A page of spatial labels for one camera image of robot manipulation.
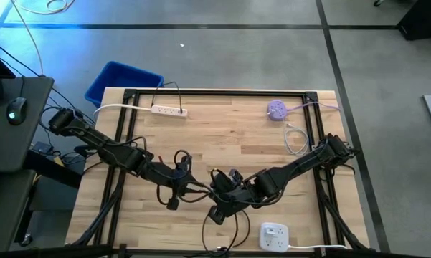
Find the square white power hub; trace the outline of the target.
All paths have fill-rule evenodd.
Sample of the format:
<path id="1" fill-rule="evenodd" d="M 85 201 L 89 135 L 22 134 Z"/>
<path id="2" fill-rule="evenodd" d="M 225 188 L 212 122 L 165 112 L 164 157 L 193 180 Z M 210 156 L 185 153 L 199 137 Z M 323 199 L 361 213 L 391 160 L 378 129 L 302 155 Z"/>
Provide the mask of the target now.
<path id="1" fill-rule="evenodd" d="M 266 239 L 264 236 L 265 227 L 266 226 L 276 226 L 279 228 L 279 233 L 276 238 Z M 276 224 L 272 222 L 262 223 L 260 226 L 259 233 L 259 246 L 262 250 L 267 252 L 277 252 L 277 253 L 285 253 L 289 249 L 315 249 L 315 248 L 337 248 L 337 249 L 347 249 L 344 245 L 311 245 L 311 246 L 292 246 L 289 242 L 289 229 L 284 224 Z"/>

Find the black cabinet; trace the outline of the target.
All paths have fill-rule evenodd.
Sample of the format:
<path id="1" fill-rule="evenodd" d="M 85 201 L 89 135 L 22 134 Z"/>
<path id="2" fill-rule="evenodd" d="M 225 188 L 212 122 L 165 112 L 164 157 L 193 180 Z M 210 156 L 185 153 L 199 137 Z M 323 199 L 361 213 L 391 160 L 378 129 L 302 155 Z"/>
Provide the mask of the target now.
<path id="1" fill-rule="evenodd" d="M 431 0 L 417 0 L 397 28 L 409 41 L 431 38 Z"/>

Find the blue plastic bin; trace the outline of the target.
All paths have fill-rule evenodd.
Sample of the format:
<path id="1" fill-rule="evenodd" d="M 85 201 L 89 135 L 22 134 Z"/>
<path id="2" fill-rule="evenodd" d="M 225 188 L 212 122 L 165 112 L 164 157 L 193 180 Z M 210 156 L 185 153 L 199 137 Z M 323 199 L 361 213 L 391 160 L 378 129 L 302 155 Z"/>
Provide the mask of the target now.
<path id="1" fill-rule="evenodd" d="M 107 87 L 163 87 L 164 77 L 116 61 L 109 61 L 85 92 L 85 99 L 99 108 Z"/>

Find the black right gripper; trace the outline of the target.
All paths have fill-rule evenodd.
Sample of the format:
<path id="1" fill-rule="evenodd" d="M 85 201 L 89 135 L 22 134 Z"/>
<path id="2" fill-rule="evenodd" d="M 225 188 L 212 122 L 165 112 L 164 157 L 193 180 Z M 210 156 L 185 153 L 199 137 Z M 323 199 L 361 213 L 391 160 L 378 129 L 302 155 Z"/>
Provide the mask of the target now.
<path id="1" fill-rule="evenodd" d="M 209 210 L 209 218 L 218 225 L 223 224 L 227 217 L 246 209 L 250 205 L 261 202 L 261 188 L 253 183 L 243 181 L 239 185 L 218 168 L 213 169 L 213 180 L 210 183 L 213 194 L 210 198 L 215 202 Z"/>

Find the small black power brick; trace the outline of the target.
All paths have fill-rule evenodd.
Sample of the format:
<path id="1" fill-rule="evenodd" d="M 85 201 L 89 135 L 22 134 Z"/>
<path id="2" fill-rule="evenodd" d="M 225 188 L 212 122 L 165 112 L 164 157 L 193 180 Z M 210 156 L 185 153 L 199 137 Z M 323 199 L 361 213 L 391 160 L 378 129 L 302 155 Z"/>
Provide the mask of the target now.
<path id="1" fill-rule="evenodd" d="M 41 156 L 52 156 L 54 147 L 49 143 L 36 142 L 32 146 L 32 151 Z"/>

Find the round purple power hub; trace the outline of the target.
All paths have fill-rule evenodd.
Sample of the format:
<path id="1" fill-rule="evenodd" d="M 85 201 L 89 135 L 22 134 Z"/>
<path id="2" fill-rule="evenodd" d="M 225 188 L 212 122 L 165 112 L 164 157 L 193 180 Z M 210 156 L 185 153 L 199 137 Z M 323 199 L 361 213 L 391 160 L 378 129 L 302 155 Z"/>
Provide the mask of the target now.
<path id="1" fill-rule="evenodd" d="M 294 110 L 308 107 L 310 105 L 321 105 L 326 108 L 339 110 L 339 108 L 336 106 L 326 105 L 326 104 L 323 104 L 322 102 L 307 102 L 306 104 L 298 105 L 295 107 L 287 107 L 282 100 L 272 100 L 267 104 L 266 115 L 272 121 L 283 121 L 287 117 L 288 113 Z"/>

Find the black desk support beam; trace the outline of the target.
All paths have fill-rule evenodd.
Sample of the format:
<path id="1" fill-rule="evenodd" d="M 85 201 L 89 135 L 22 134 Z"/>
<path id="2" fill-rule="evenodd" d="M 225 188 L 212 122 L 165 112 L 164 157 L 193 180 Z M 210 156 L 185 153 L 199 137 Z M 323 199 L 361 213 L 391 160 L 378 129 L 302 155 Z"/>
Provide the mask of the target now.
<path id="1" fill-rule="evenodd" d="M 32 150 L 27 151 L 23 168 L 34 170 L 41 176 L 51 178 L 72 188 L 79 188 L 82 179 L 79 173 L 61 166 Z"/>

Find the long white power strip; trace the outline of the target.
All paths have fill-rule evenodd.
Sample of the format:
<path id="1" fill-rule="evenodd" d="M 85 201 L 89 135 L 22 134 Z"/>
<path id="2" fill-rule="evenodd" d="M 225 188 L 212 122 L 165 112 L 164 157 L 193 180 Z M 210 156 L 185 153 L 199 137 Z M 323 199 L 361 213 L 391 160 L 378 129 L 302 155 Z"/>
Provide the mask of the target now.
<path id="1" fill-rule="evenodd" d="M 183 118 L 185 118 L 188 115 L 188 110 L 183 108 L 180 109 L 177 107 L 167 107 L 162 105 L 152 105 L 151 107 L 139 107 L 135 105 L 126 105 L 126 104 L 104 105 L 99 107 L 97 110 L 95 110 L 94 114 L 106 108 L 126 108 L 126 109 L 133 109 L 133 110 L 144 110 L 144 111 L 150 111 L 153 114 L 168 115 L 168 116 L 183 117 Z"/>

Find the black side desk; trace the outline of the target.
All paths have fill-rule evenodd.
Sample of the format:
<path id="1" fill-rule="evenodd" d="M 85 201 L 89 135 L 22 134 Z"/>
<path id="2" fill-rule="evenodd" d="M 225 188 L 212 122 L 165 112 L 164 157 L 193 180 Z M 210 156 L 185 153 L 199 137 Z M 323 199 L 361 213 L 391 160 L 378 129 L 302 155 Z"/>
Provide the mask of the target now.
<path id="1" fill-rule="evenodd" d="M 54 84 L 50 77 L 4 79 L 3 99 L 0 100 L 0 173 L 19 170 L 39 124 L 39 116 Z M 7 106 L 17 97 L 27 100 L 27 114 L 19 125 L 7 120 Z"/>

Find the black aluminium table frame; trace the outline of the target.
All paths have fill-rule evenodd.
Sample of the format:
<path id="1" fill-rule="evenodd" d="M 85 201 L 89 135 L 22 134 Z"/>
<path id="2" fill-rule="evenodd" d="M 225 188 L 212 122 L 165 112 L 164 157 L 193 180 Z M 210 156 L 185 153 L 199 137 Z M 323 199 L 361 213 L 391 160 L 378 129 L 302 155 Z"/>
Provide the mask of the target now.
<path id="1" fill-rule="evenodd" d="M 121 104 L 122 88 L 108 88 L 102 106 Z M 244 177 L 294 160 L 285 143 L 301 147 L 305 138 L 297 132 L 284 135 L 284 122 L 271 121 L 266 115 L 271 100 L 282 100 L 295 107 L 309 100 L 304 91 L 272 90 L 141 90 L 130 105 L 150 108 L 162 105 L 188 110 L 174 117 L 144 110 L 106 108 L 98 112 L 96 128 L 123 140 L 136 138 L 155 155 L 157 161 L 173 163 L 175 152 L 188 151 L 193 158 L 192 173 L 205 184 L 210 171 L 228 172 L 236 168 Z M 326 105 L 337 106 L 332 91 L 318 91 L 316 97 Z M 311 125 L 308 138 L 319 140 L 322 133 L 343 135 L 338 110 L 319 105 L 294 110 L 289 123 L 304 129 Z M 307 172 L 292 180 L 284 196 L 272 206 L 249 208 L 244 214 L 217 225 L 207 218 L 210 199 L 181 202 L 175 211 L 158 202 L 153 183 L 127 175 L 120 203 L 113 244 L 125 244 L 139 251 L 201 251 L 236 242 L 237 251 L 259 249 L 260 226 L 264 222 L 284 224 L 290 231 L 292 246 L 311 246 L 325 242 L 316 195 L 316 184 L 323 181 Z"/>

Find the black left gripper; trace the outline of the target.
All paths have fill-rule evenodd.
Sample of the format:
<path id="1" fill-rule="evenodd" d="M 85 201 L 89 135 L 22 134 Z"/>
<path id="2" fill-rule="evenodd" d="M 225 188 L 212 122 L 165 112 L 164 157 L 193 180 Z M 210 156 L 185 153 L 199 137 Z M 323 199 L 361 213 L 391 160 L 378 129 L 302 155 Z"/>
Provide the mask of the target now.
<path id="1" fill-rule="evenodd" d="M 210 187 L 194 181 L 195 177 L 190 173 L 185 173 L 177 165 L 175 168 L 167 166 L 165 163 L 153 162 L 153 174 L 157 176 L 153 182 L 156 184 L 156 197 L 161 205 L 164 205 L 168 210 L 175 211 L 179 206 L 179 196 L 186 194 L 187 198 L 200 198 L 206 196 L 210 191 Z M 186 190 L 186 185 L 191 184 L 203 189 Z M 161 187 L 165 186 L 172 190 L 172 195 L 167 202 L 161 198 Z"/>

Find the black computer mouse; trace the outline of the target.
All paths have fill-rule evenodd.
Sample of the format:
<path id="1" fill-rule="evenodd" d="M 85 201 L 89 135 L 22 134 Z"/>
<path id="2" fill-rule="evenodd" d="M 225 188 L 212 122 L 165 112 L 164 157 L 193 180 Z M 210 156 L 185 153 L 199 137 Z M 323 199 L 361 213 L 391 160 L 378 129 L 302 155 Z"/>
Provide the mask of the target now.
<path id="1" fill-rule="evenodd" d="M 6 118 L 11 125 L 22 124 L 27 116 L 27 99 L 23 96 L 25 79 L 21 77 L 22 84 L 19 88 L 19 96 L 9 102 L 6 108 Z"/>

